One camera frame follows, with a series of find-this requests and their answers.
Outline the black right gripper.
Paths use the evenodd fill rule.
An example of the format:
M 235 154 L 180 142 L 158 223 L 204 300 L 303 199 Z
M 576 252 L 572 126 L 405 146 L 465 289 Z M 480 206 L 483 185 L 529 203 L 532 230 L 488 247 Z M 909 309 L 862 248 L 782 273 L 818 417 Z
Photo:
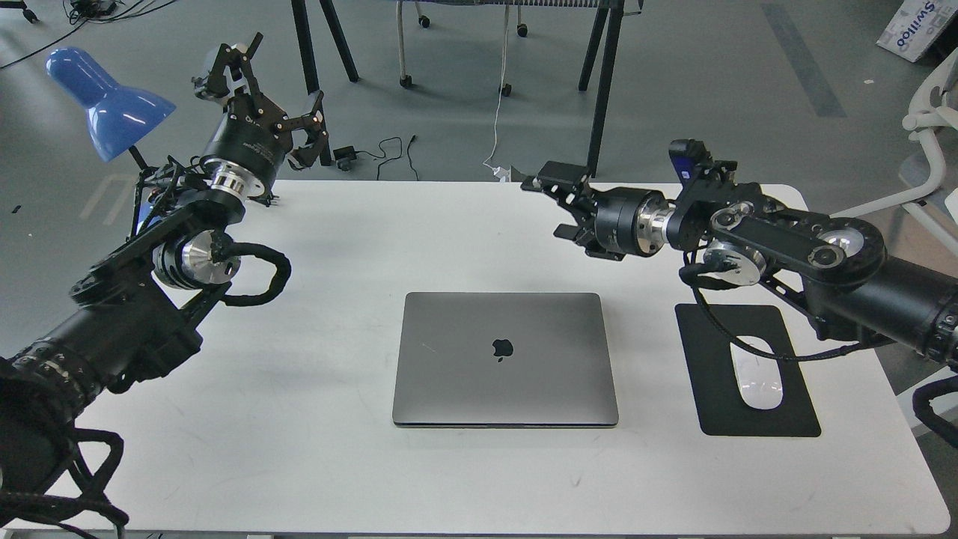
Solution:
M 521 182 L 521 190 L 548 195 L 571 214 L 596 213 L 581 224 L 555 228 L 555 237 L 588 248 L 591 257 L 647 258 L 666 246 L 668 199 L 660 191 L 616 187 L 591 193 L 589 177 L 586 166 L 548 161 Z

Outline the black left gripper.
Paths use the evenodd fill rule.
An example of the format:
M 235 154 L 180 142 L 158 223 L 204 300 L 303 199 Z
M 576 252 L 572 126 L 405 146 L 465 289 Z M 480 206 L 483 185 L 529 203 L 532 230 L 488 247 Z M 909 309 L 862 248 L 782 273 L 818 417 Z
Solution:
M 207 55 L 205 74 L 195 76 L 192 83 L 196 97 L 218 103 L 225 113 L 201 156 L 202 169 L 213 173 L 219 164 L 230 162 L 246 168 L 261 184 L 271 185 L 286 156 L 287 163 L 295 171 L 314 166 L 328 146 L 329 134 L 321 112 L 324 99 L 322 91 L 309 94 L 313 102 L 309 113 L 278 122 L 278 134 L 272 130 L 277 120 L 268 119 L 263 126 L 253 118 L 253 112 L 266 112 L 261 105 L 263 93 L 250 62 L 262 40 L 263 35 L 256 33 L 249 45 L 220 44 L 218 49 Z M 232 102 L 235 95 L 230 92 L 228 81 L 238 82 L 241 79 L 246 82 L 246 95 L 251 100 L 253 110 L 247 102 Z M 292 147 L 291 133 L 298 130 L 307 133 L 307 141 L 300 147 Z

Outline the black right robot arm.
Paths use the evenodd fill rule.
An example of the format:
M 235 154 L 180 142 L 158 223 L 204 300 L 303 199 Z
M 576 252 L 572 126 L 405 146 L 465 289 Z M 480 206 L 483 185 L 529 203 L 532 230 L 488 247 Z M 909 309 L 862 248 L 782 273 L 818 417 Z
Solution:
M 791 209 L 756 182 L 736 182 L 738 164 L 715 160 L 701 141 L 677 139 L 668 157 L 682 186 L 673 199 L 649 189 L 595 189 L 588 167 L 554 161 L 523 175 L 520 187 L 568 211 L 574 224 L 554 235 L 590 257 L 647 258 L 664 246 L 682 252 L 681 280 L 742 350 L 755 348 L 722 326 L 702 290 L 760 285 L 804 314 L 820 340 L 840 341 L 805 361 L 899 342 L 955 371 L 954 277 L 890 256 L 882 233 L 863 219 Z

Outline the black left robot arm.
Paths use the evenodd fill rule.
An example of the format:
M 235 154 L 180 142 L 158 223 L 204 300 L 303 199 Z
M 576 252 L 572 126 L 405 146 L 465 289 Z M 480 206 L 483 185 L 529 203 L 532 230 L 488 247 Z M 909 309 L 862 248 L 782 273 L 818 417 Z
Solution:
M 170 374 L 201 350 L 198 325 L 213 307 L 264 305 L 290 280 L 290 260 L 260 243 L 234 241 L 247 201 L 270 204 L 285 158 L 308 168 L 326 146 L 321 91 L 309 113 L 291 118 L 267 98 L 252 72 L 261 33 L 249 45 L 212 51 L 195 95 L 222 106 L 204 153 L 183 165 L 144 163 L 135 144 L 174 111 L 146 90 L 116 82 L 85 50 L 51 52 L 46 69 L 87 113 L 105 161 L 129 151 L 148 211 L 134 209 L 129 239 L 70 290 L 78 311 L 2 361 L 2 522 L 58 526 L 93 511 L 124 536 L 129 522 L 105 488 L 123 454 L 119 434 L 77 427 L 105 390 Z

